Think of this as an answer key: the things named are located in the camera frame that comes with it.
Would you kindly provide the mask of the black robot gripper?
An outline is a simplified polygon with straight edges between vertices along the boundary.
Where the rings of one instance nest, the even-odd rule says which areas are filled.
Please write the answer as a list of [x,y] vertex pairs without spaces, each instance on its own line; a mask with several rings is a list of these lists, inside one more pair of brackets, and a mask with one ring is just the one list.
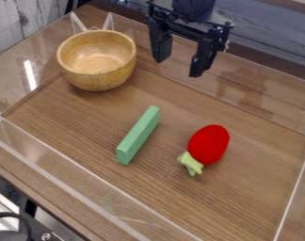
[[227,49],[229,32],[234,28],[234,23],[231,18],[215,11],[215,1],[146,1],[150,45],[155,61],[162,63],[171,55],[171,34],[199,41],[190,64],[190,77],[199,77],[210,69],[217,50]]

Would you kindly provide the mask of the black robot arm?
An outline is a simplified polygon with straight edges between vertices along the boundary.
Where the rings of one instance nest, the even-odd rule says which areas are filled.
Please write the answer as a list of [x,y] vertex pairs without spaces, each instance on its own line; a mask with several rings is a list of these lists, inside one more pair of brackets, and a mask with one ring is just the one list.
[[190,77],[199,77],[211,67],[218,52],[229,47],[230,18],[215,12],[215,0],[147,0],[146,21],[155,61],[162,63],[173,50],[173,36],[198,43],[190,63]]

